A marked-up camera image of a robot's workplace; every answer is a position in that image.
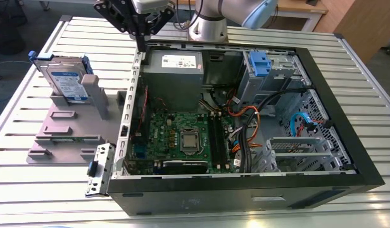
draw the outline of table surface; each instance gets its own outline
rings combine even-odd
[[[155,39],[187,40],[167,25]],[[86,166],[27,163],[52,105],[52,89],[31,67],[0,117],[0,225],[68,227],[390,227],[390,98],[348,44],[332,34],[229,27],[229,42],[308,48],[368,149],[386,185],[315,208],[130,217],[111,198],[84,198]],[[59,22],[43,51],[87,54],[108,94],[130,86],[136,43],[104,19]]]
[[[179,0],[179,4],[188,4],[188,0]],[[307,0],[279,0],[279,10],[321,14],[327,14],[329,11],[321,1],[317,2],[316,6],[312,6],[307,4]]]

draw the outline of white label sticker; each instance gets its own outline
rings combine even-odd
[[[233,96],[232,100],[236,102],[236,104],[240,103],[240,99],[236,96]]]
[[[240,167],[240,164],[241,164],[241,160],[235,159],[235,161],[233,161],[233,165],[237,166],[237,167]]]
[[[195,56],[172,56],[165,55],[161,59],[161,67],[169,68],[196,68]]]
[[[271,196],[271,197],[253,197],[253,201],[285,201],[281,196]]]
[[[79,83],[79,74],[75,72],[52,72],[52,76],[60,87],[63,96],[76,101],[76,103],[83,103],[82,101],[88,99],[88,94],[84,86]]]

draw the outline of motherboard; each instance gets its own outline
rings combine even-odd
[[[132,175],[232,173],[228,136],[233,119],[221,113],[153,113],[148,144],[134,146]]]

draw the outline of aluminum table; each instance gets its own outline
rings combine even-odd
[[[108,94],[130,86],[136,42],[104,20],[63,17],[43,51],[87,54]],[[84,198],[87,167],[30,165],[28,149],[52,105],[35,66],[0,116],[0,226],[390,227],[390,98],[344,39],[333,34],[229,28],[231,43],[311,50],[386,185],[315,208],[130,218],[111,198]],[[187,40],[167,25],[155,39]]]

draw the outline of ram slot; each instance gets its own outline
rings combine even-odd
[[[224,135],[224,128],[221,124],[221,117],[215,117],[215,132],[216,132],[216,144],[217,144],[217,151],[220,154],[220,164],[221,168],[225,169],[228,164],[228,156],[227,156],[227,147],[225,147],[225,135]]]
[[[208,117],[208,134],[209,134],[209,145],[211,145],[211,156],[212,156],[212,166],[219,167],[221,163],[220,153],[217,149],[217,140],[216,140],[216,130],[215,130],[215,116],[209,115]]]

